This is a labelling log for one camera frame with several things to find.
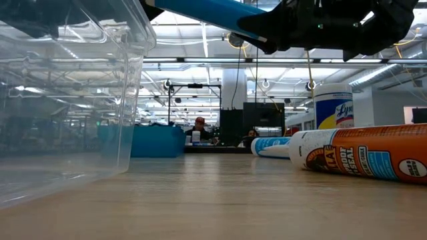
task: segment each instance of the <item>wooden table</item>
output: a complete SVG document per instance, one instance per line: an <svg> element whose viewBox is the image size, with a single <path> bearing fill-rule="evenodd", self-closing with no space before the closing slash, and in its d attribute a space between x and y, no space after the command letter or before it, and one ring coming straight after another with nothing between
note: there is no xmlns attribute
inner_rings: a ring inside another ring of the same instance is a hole
<svg viewBox="0 0 427 240"><path fill-rule="evenodd" d="M250 148L246 147L222 147L222 146L185 146L184 153L229 153L229 154L250 154Z"/></svg>
<svg viewBox="0 0 427 240"><path fill-rule="evenodd" d="M144 159L0 211L0 239L423 239L427 188L252 155Z"/></svg>

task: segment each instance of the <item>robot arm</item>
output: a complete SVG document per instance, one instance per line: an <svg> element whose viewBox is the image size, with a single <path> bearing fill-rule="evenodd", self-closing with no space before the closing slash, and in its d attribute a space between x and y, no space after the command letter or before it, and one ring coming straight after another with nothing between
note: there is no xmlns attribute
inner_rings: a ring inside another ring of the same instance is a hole
<svg viewBox="0 0 427 240"><path fill-rule="evenodd" d="M290 47L341 49L347 61L403 39L418 0L288 0L270 12L234 0L145 2L233 31L266 54ZM369 12L374 16L362 24Z"/></svg>

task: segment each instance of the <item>fluorescent light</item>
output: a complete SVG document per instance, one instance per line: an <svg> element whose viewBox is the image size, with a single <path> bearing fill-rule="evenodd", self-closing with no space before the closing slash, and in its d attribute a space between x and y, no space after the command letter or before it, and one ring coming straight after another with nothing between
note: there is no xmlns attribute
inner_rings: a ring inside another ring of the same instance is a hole
<svg viewBox="0 0 427 240"><path fill-rule="evenodd" d="M245 59L186 58L184 61L197 63L237 63L239 61L245 61Z"/></svg>
<svg viewBox="0 0 427 240"><path fill-rule="evenodd" d="M217 96L215 96L215 95L212 95L212 96L210 96L210 95L178 95L178 94L175 94L172 98L177 98L177 97L180 97L180 98L184 98L184 99L186 99L186 98L188 98L188 99L193 99L193 98L196 98L196 97L194 97L194 96L196 96L197 98L204 98L204 99L215 99L215 98L218 98ZM169 98L167 95L140 95L140 96L138 96L139 98L160 98L160 99L167 99L167 98Z"/></svg>
<svg viewBox="0 0 427 240"><path fill-rule="evenodd" d="M254 62L258 63L307 63L307 59L273 59L273 58L261 58L254 59Z"/></svg>
<svg viewBox="0 0 427 240"><path fill-rule="evenodd" d="M92 106L92 105L86 105L86 104L75 104L76 106L78 106L78 107L81 107L81 108L94 108L94 106Z"/></svg>
<svg viewBox="0 0 427 240"><path fill-rule="evenodd" d="M260 130L260 131L279 131L280 128L277 128L277 127L258 127L257 130Z"/></svg>
<svg viewBox="0 0 427 240"><path fill-rule="evenodd" d="M407 63L427 63L425 59L391 59L388 63L399 63L399 64L407 64Z"/></svg>
<svg viewBox="0 0 427 240"><path fill-rule="evenodd" d="M383 72L385 72L385 71L387 71L387 70L389 70L389 69L391 69L392 67L395 67L395 66L397 66L397 64L388 65L387 67L383 67L383 68L381 68L381 69L379 69L379 70L377 70L377 71L375 71L375 72L373 72L371 74L368 74L368 75L366 75L364 77L361 77L361 78L359 78L359 79L357 79L355 81L352 81L349 84L350 85L357 85L357 84L364 83L366 81L371 80L373 77L377 76L378 74L381 74L381 73L383 73Z"/></svg>
<svg viewBox="0 0 427 240"><path fill-rule="evenodd" d="M248 98L254 99L255 96L251 95L251 96L248 96ZM304 97L304 96L256 96L256 98L257 99L269 99L269 98L272 98L272 99L286 99L286 98L288 98L288 99L308 99L309 97Z"/></svg>
<svg viewBox="0 0 427 240"><path fill-rule="evenodd" d="M143 60L145 63L157 63L157 62L176 62L176 58L146 58Z"/></svg>
<svg viewBox="0 0 427 240"><path fill-rule="evenodd" d="M56 101L58 101L58 102L60 102L60 103L68 103L68 102L66 102L66 101L64 101L64 100L60 100L60 99L56 99L56 98L52 98L52 99L54 99L54 100L56 100Z"/></svg>
<svg viewBox="0 0 427 240"><path fill-rule="evenodd" d="M320 63L380 63L381 59L350 59L344 62L342 59L321 59Z"/></svg>
<svg viewBox="0 0 427 240"><path fill-rule="evenodd" d="M171 108L178 108L178 109L219 109L220 106L171 106Z"/></svg>
<svg viewBox="0 0 427 240"><path fill-rule="evenodd" d="M307 113L306 111L290 111L288 113Z"/></svg>
<svg viewBox="0 0 427 240"><path fill-rule="evenodd" d="M310 100L306 101L305 103L302 103L302 104L300 105L300 107L303 107L303 106L305 106L306 104L311 103L312 101L313 101L313 99L310 99Z"/></svg>
<svg viewBox="0 0 427 240"><path fill-rule="evenodd" d="M285 109L304 109L304 110L306 110L307 107L285 107Z"/></svg>
<svg viewBox="0 0 427 240"><path fill-rule="evenodd" d="M35 87L26 87L25 90L29 91L29 92L32 92L32 93L44 93L43 90L37 89Z"/></svg>

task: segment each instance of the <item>ceiling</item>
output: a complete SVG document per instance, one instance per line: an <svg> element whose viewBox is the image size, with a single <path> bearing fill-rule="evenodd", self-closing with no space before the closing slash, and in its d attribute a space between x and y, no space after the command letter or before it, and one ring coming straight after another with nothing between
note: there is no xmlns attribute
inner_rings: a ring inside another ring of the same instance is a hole
<svg viewBox="0 0 427 240"><path fill-rule="evenodd" d="M278 2L259 0L258 4L260 8L268 10ZM245 3L255 4L249 0L245 0ZM408 53L425 40L426 11L424 8L414 11L416 18L411 31L401 42L405 44L399 46L404 58L425 58ZM157 35L157 45L148 51L143 64L143 74L139 78L129 75L138 73L141 65L137 56L143 51L134 45L134 39L128 39L131 32L129 24L104 20L100 23L103 29L91 21L69 25L60 27L60 38L54 40L49 36L33 39L0 22L0 95L6 94L12 98L26 95L28 101L31 101L31 98L48 96L54 104L52 109L48 110L50 112L58 109L55 104L60 103L70 104L70 112L76 117L81 117L78 112L82 112L100 113L102 116L109 115L114 118L117 117L118 106L122 103L120 96L125 93L129 100L126 100L126 103L129 103L129 112L135 110L131 102L137 99L137 119L142 118L143 122L165 123L165 81L169 80L173 84L220 85L224 69L239 67L244 69L248 79L248 101L255 101L254 90L257 81L258 90L261 90L258 91L258 101L283 102L284 98L290 98L292 102L287 105L287 114L296 114L292 112L292 107L311 107L308 99L311 93L306 91L306 84L310 80L308 56L303 49L292 48L285 52L265 55L254 46L244 43L240 51L228 43L229 31L169 12L162 13L151 24ZM120 42L128 44L130 52L127 54L131 59L136 59L134 63L123 62L123 49L117 45ZM313 49L308 53L312 78L317 84L350 81L357 74L376 73L377 69L387 66L387 61L383 59L399 58L395 48L385 49L375 56L357 56L359 61L351 63L343 63L340 60L341 51ZM411 72L417 74L417 80L424 79L423 65L409 62L407 65L416 66ZM404 85L410 85L406 74L397 73L396 77L403 80ZM128 76L130 82L123 91L125 76ZM387 77L373 84L379 91L408 90L401 85L393 86L396 82L395 77ZM2 92L2 86L12 88L12 91ZM182 97L181 103L172 101L174 112L171 114L171 120L192 123L201 115L207 118L208 123L218 121L220 101L215 91L183 88L176 93L176 96L179 95L188 97Z"/></svg>
<svg viewBox="0 0 427 240"><path fill-rule="evenodd" d="M278 2L278 0L259 0L259 7L267 10L272 9ZM406 44L399 46L401 52L405 52L405 50L421 44L421 42L424 41L424 36L427 34L427 27L425 27L427 23L427 9L415 9L414 14L415 20L411 31L408 33L407 37L401 41L401 43ZM239 50L228 43L229 31L170 12L162 13L151 21L151 24L157 34L157 45L149 52L148 58L143 65L145 73L143 74L142 85L145 89L153 91L156 95L162 94L156 91L156 89L162 88L162 84L164 84L166 80L171 81L173 84L221 84L221 81L223 81L223 69L237 69L238 64L236 59L239 58L292 59L293 61L293 63L260 63L258 65L258 78L255 76L256 64L240 64L239 67L245 69L248 78L249 96L253 95L253 91L251 90L254 90L255 86L254 84L250 84L250 82L255 81L255 79L259 81L259 89L265 91L269 96L276 96L275 99L270 99L268 101L283 102L284 99L277 98L278 96L309 97L311 95L305 88L306 83L310 81L308 64L307 62L298 64L300 59L307 59L307 52L303 49L291 48L285 52L265 55L262 51L257 51L256 47L253 45L244 43L242 47L243 50ZM313 49L309 54L312 59L342 58L342 52L338 50ZM175 58L177 57L185 58L185 60L183 60L185 63L175 63L175 61L177 61ZM190 60L190 58L199 59L194 60L195 63L190 63L190 61L193 61ZM216 58L219 62L214 63L206 58ZM234 59L234 62L221 62L229 58ZM368 59L393 58L399 58L395 48L385 49L375 56L357 56L357 59L366 61ZM385 66L385 64L379 62L375 62L375 64L312 64L312 77L317 84L342 82L364 70L373 71L383 66ZM269 82L268 87L262 86L265 80ZM377 83L376 86L378 86L378 89L383 87L381 83ZM406 89L393 86L388 90L391 91L393 88L395 91ZM186 89L177 93L177 95L179 94L186 96L206 96L209 95L209 89ZM181 105L218 106L219 99L216 98L213 93L210 94L212 98L198 99L197 102L195 102L195 99L182 99ZM145 96L145 98L140 96L139 107L141 109L152 109L152 105L149 105L149 103L153 103L155 100L149 98L150 96ZM309 102L309 100L292 99L292 102L288 106L299 107L307 102ZM156 103L157 107L161 107L161 103ZM206 108L199 110L208 113L210 111ZM179 121L182 119L182 116L176 116L176 119Z"/></svg>

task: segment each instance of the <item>ceiling duct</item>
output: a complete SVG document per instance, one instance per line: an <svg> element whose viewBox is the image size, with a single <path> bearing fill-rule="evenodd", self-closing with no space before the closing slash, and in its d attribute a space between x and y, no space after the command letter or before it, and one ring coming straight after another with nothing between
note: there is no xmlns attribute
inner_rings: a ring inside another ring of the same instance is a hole
<svg viewBox="0 0 427 240"><path fill-rule="evenodd" d="M402 54L404 59L425 59L427 58L427 41L405 50ZM403 64L389 63L377 69L362 71L343 82L349 83L353 90L361 90L367 86L378 83L382 80L398 75L404 70Z"/></svg>

